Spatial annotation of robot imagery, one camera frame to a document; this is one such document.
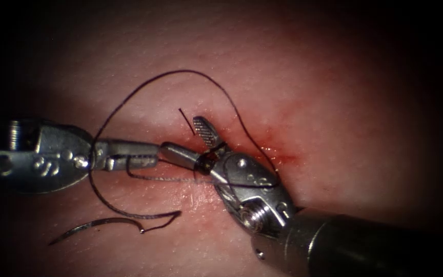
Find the left arm needle driver jaw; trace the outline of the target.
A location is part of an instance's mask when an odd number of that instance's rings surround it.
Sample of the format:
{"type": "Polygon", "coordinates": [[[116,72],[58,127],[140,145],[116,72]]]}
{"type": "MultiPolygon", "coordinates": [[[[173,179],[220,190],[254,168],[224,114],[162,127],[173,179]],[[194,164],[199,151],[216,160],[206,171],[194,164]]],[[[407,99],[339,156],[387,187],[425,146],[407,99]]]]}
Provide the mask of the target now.
{"type": "Polygon", "coordinates": [[[105,159],[114,155],[157,155],[159,145],[119,139],[98,140],[95,144],[97,163],[105,163],[105,159]]]}
{"type": "Polygon", "coordinates": [[[157,162],[157,155],[114,155],[105,159],[105,171],[151,168],[157,162]]]}

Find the right arm needle driver jaw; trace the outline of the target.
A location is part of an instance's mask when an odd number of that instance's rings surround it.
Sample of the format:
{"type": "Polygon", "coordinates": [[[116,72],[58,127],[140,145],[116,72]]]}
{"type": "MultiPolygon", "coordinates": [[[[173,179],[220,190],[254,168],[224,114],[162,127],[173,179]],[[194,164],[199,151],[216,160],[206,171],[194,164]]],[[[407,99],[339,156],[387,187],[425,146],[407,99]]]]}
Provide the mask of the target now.
{"type": "Polygon", "coordinates": [[[200,154],[173,142],[163,142],[159,147],[160,153],[167,161],[190,170],[197,170],[200,154]]]}
{"type": "Polygon", "coordinates": [[[215,127],[205,117],[195,116],[193,125],[196,133],[208,148],[215,148],[223,142],[215,127]]]}

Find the left arm needle driver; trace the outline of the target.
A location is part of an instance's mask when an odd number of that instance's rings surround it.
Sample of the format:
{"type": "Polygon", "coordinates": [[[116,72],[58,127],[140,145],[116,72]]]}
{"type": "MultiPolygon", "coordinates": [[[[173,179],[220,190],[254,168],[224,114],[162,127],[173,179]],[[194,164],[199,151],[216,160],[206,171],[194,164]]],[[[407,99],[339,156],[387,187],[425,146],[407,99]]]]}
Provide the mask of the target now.
{"type": "Polygon", "coordinates": [[[51,121],[12,121],[9,129],[10,188],[49,193],[87,176],[92,136],[80,127],[51,121]]]}

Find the right arm needle driver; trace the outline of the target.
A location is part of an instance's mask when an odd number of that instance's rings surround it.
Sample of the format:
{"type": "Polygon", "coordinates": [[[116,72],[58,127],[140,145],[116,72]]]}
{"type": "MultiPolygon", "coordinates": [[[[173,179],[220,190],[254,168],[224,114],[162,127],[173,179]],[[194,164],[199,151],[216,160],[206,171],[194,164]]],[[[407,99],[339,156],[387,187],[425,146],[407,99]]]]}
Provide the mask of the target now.
{"type": "Polygon", "coordinates": [[[277,237],[296,214],[279,177],[247,154],[230,152],[216,158],[205,153],[195,170],[214,180],[227,211],[248,233],[277,237]]]}

